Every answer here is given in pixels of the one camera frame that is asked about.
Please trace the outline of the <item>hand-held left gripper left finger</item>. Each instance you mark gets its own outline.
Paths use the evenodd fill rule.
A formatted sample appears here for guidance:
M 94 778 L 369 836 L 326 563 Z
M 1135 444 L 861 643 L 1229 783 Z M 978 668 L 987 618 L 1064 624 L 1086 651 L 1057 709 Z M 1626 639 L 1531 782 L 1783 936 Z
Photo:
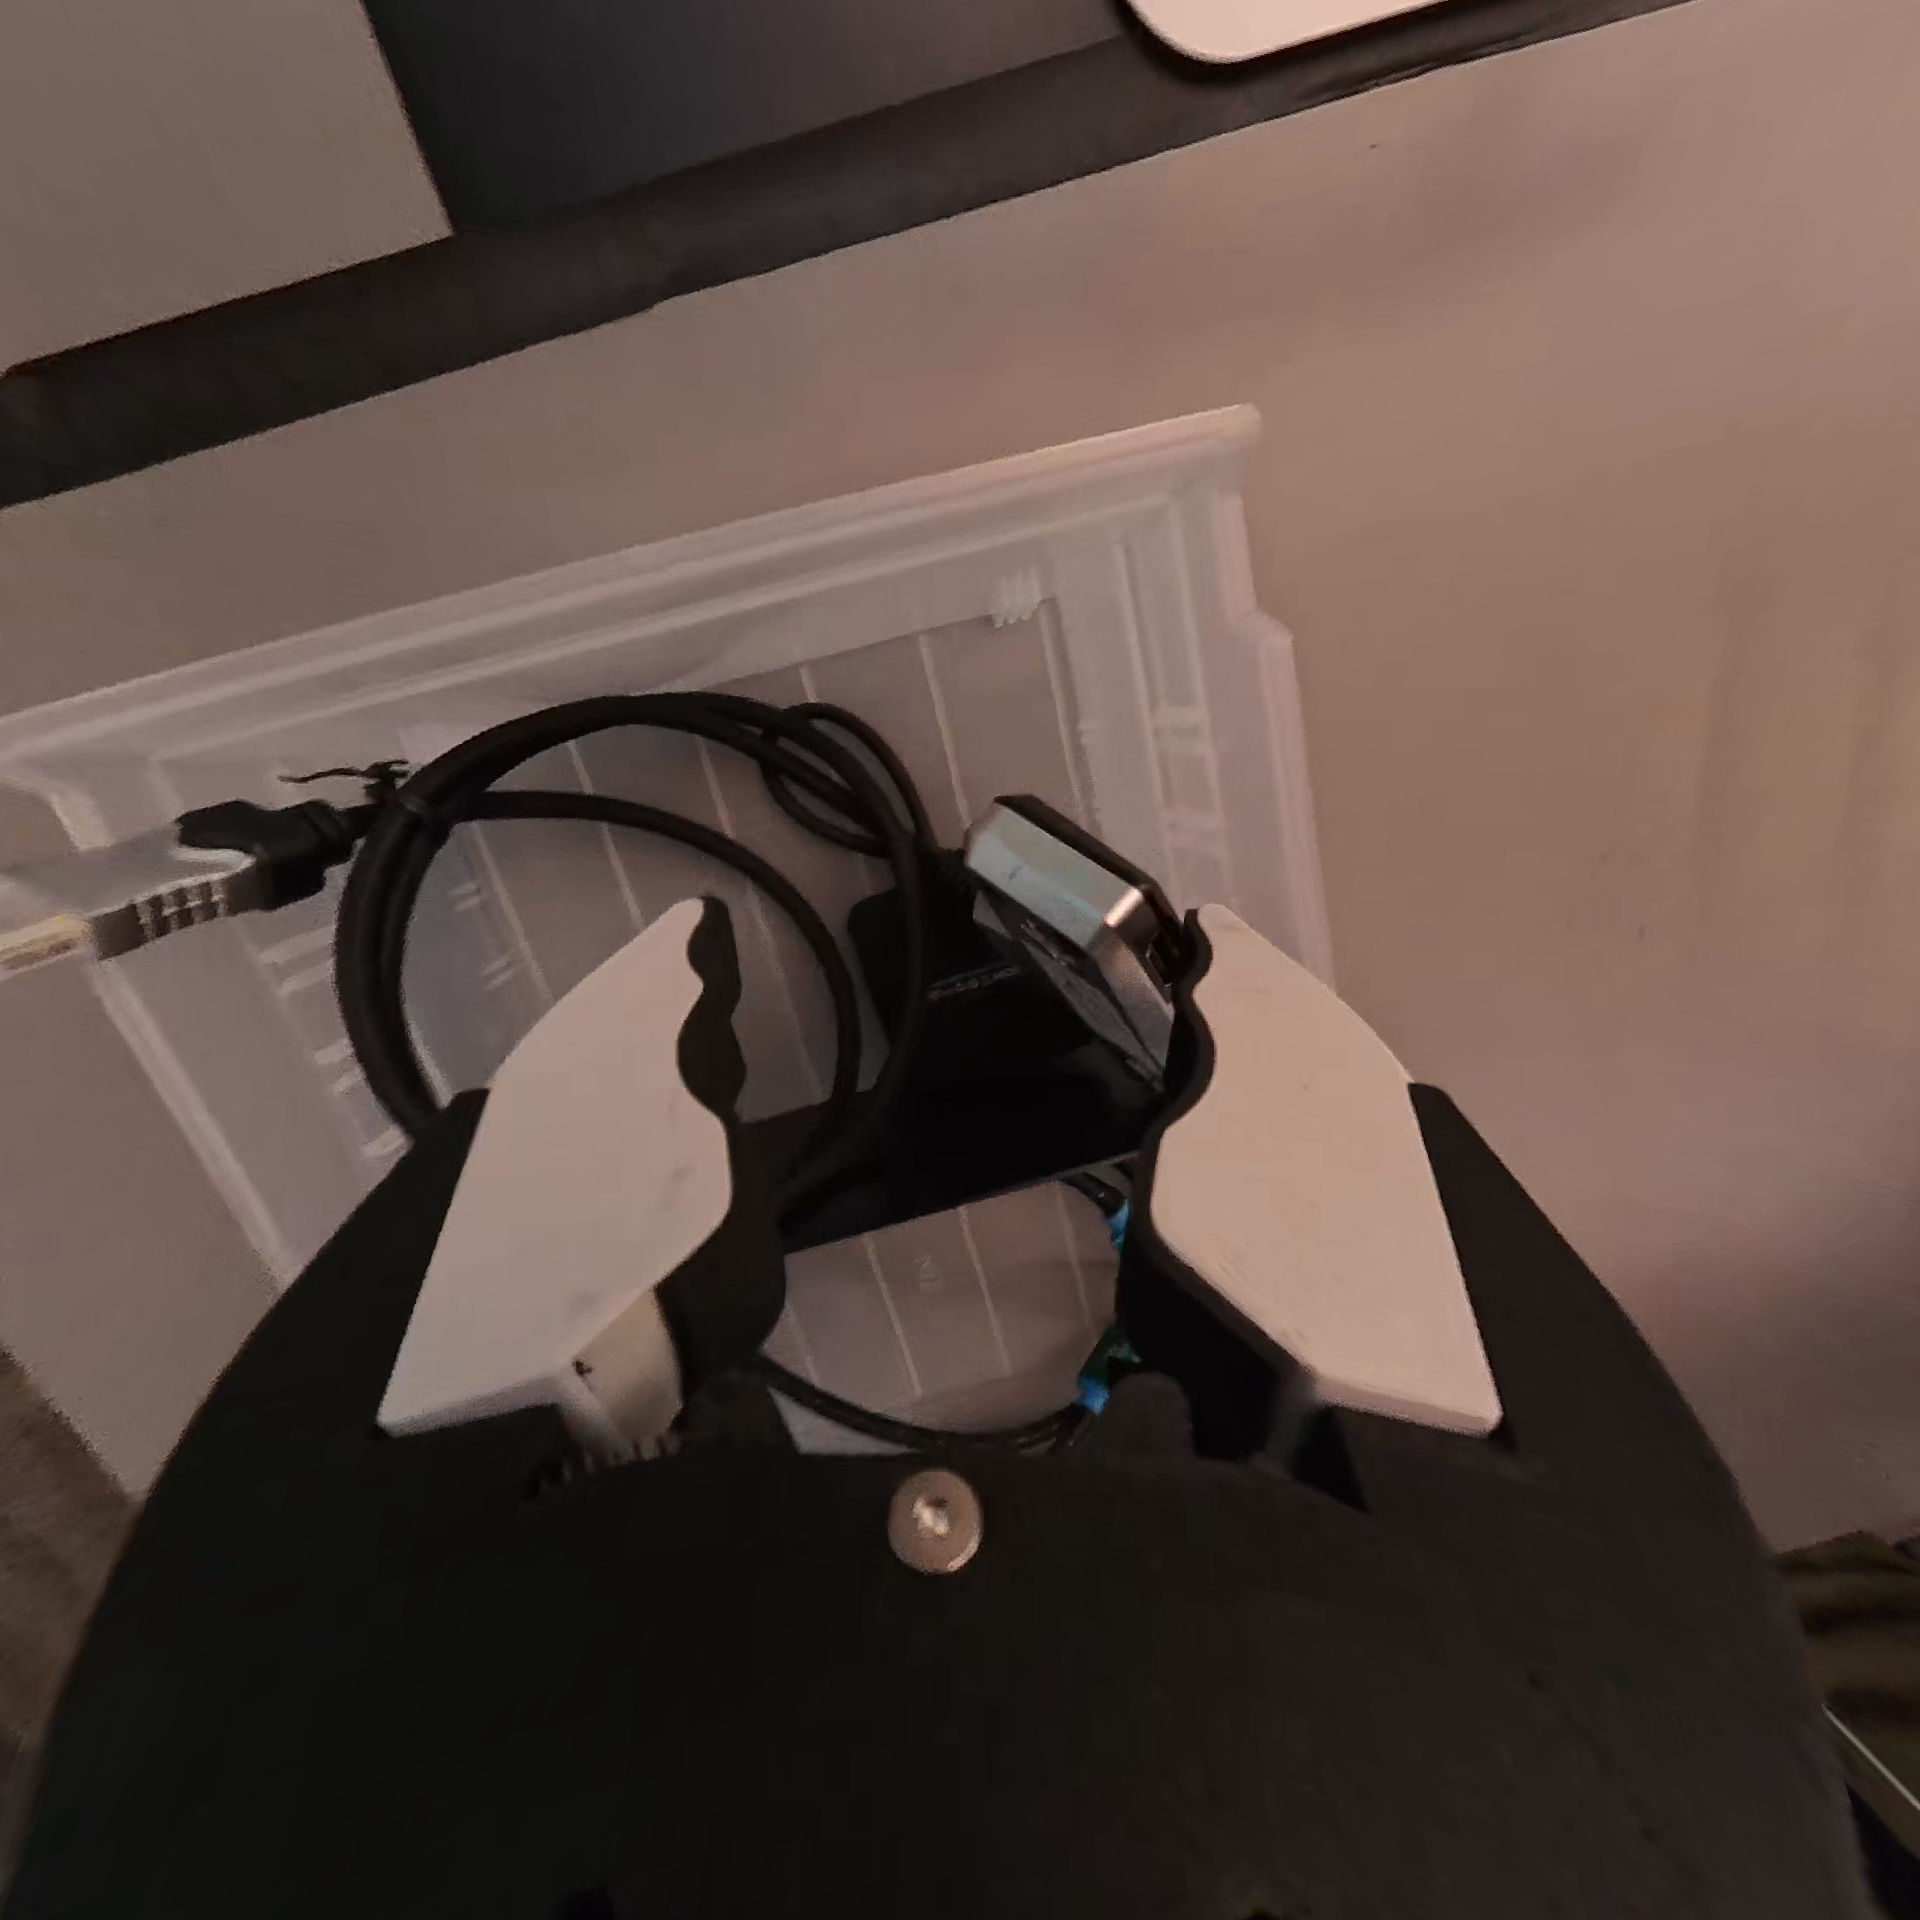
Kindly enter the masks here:
M 737 936 L 673 904 L 563 996 L 487 1092 L 377 1419 L 554 1407 L 666 1438 L 785 1309 L 775 1179 L 738 1120 Z

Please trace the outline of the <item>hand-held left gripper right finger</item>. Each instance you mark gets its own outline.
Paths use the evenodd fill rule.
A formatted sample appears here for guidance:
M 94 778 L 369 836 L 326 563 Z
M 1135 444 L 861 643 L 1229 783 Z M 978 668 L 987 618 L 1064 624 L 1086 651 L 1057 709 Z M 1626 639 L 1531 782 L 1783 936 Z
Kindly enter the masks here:
M 1145 1364 L 1475 1442 L 1504 1407 L 1408 1070 L 1229 904 L 1190 914 L 1166 1106 L 1123 1243 Z

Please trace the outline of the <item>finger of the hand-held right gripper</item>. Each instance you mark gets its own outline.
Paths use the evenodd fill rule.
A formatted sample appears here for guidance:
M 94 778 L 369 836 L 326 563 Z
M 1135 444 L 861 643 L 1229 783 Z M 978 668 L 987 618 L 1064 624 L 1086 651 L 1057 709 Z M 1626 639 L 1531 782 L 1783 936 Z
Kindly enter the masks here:
M 3 974 L 101 964 L 257 910 L 257 861 L 178 824 L 3 872 Z

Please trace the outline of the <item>clear plastic bin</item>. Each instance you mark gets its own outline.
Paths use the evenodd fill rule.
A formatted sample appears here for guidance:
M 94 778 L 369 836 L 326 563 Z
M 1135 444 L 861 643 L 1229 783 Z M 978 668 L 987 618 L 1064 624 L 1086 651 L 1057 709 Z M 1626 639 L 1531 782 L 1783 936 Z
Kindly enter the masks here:
M 291 778 L 425 762 L 522 712 L 719 688 L 864 717 L 942 845 L 1033 796 L 1159 877 L 1223 902 L 1331 981 L 1293 643 L 1257 608 L 1241 483 L 1251 407 L 1033 450 L 278 639 L 6 717 L 6 792 L 78 848 Z M 790 822 L 750 764 L 623 728 L 512 786 L 653 802 L 795 882 L 849 954 L 890 880 Z M 111 962 L 97 992 L 199 1162 L 291 1282 L 395 1164 L 400 1126 L 333 988 L 343 880 L 280 914 Z M 463 828 L 409 935 L 405 990 L 440 1096 L 483 1085 L 547 1007 L 673 902 L 727 901 L 742 960 L 744 1118 L 829 1092 L 829 990 L 742 875 L 600 822 Z M 1112 1316 L 1113 1250 L 1061 1186 L 840 1231 L 793 1255 L 770 1342 L 798 1376 L 912 1423 L 1048 1412 Z

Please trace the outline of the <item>black adapter box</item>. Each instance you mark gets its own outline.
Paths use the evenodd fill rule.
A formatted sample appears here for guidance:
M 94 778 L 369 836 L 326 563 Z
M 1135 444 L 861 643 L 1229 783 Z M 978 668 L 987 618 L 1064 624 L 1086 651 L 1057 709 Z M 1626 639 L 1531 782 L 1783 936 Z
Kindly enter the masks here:
M 931 908 L 919 1051 L 861 1176 L 835 1195 L 890 1228 L 1133 1157 L 1162 1087 L 1098 1038 L 967 904 Z

